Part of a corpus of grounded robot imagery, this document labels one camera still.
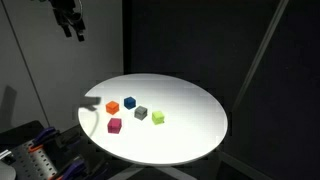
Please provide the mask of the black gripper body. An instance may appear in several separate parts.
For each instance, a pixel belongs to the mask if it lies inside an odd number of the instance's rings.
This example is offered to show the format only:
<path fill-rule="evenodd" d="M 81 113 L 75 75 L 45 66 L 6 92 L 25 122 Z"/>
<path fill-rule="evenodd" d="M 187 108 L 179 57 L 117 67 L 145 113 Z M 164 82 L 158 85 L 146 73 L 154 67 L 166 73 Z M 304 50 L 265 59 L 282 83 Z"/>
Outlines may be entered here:
<path fill-rule="evenodd" d="M 84 28 L 83 5 L 81 0 L 49 0 L 54 16 L 60 26 Z"/>

